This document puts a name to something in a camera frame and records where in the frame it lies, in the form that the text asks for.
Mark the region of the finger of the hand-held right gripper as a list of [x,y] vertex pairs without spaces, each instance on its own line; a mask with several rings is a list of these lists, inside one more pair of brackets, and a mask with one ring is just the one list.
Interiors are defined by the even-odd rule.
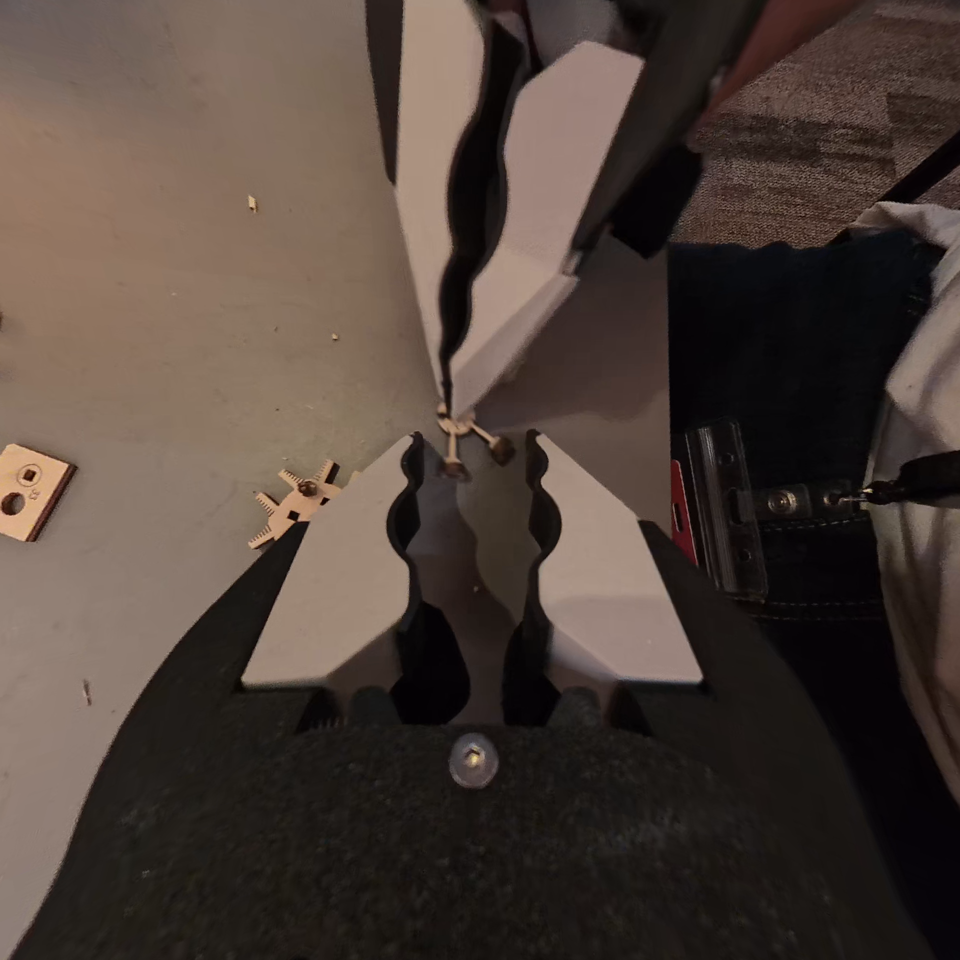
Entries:
[[583,41],[518,93],[503,146],[502,228],[450,361],[452,414],[474,410],[576,288],[574,236],[645,66]]
[[438,393],[466,408],[454,361],[474,282],[506,217],[503,145],[529,75],[529,31],[499,2],[404,2],[394,197]]

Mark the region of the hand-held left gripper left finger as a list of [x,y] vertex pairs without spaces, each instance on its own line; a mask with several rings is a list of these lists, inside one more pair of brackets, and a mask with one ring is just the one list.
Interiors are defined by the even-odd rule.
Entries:
[[244,687],[393,687],[422,602],[425,439],[403,436],[307,524],[241,678]]

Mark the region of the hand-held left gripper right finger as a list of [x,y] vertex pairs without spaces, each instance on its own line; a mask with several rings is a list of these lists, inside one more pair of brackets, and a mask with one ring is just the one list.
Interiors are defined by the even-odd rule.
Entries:
[[555,687],[621,682],[699,685],[693,652],[639,519],[545,434],[534,480],[558,512],[534,584],[548,628],[546,676]]

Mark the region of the pale wooden toothed spoke wheel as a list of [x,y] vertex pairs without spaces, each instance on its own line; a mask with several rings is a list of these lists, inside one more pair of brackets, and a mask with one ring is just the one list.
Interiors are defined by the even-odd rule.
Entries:
[[282,469],[277,476],[288,487],[282,498],[274,498],[266,491],[258,490],[254,499],[267,515],[263,528],[247,542],[250,550],[259,550],[277,542],[291,528],[308,523],[323,506],[337,498],[344,490],[337,484],[340,464],[326,460],[312,475],[300,476],[289,469]]

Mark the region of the grey desk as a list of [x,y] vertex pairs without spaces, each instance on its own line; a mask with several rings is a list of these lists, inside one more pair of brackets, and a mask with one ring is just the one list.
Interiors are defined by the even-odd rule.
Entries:
[[[2,2],[2,444],[77,470],[2,537],[2,958],[284,466],[435,394],[364,2]],[[247,197],[259,210],[248,210]]]

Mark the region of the red card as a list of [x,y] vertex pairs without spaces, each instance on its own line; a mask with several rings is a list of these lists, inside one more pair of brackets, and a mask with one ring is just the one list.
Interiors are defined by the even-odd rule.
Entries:
[[699,567],[696,524],[691,517],[683,466],[677,459],[670,462],[670,498],[671,540],[694,567]]

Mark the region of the clear badge holder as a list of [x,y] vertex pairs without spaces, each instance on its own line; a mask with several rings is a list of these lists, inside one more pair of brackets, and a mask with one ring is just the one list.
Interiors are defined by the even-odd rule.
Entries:
[[768,582],[739,426],[721,419],[683,442],[698,563],[722,593],[761,604]]

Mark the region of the person's dark jeans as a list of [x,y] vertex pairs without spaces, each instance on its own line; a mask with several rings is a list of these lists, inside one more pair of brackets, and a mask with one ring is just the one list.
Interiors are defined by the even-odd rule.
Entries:
[[[905,229],[806,249],[672,246],[672,430],[735,421],[755,490],[860,487],[884,383],[945,251]],[[746,609],[837,738],[933,954],[958,958],[958,805],[906,701],[870,517],[759,527],[768,591]]]

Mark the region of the square wooden plate with holes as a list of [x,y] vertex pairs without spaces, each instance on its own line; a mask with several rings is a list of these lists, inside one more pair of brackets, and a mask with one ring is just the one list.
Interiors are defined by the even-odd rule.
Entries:
[[7,444],[1,453],[1,535],[35,542],[76,471],[73,463]]

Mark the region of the person's white shirt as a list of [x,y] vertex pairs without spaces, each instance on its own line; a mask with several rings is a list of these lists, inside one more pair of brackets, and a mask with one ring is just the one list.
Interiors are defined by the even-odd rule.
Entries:
[[[884,386],[868,477],[891,481],[915,458],[959,450],[959,214],[930,203],[880,201],[854,227],[906,228],[944,249],[930,306]],[[880,582],[908,707],[959,800],[958,509],[871,507]]]

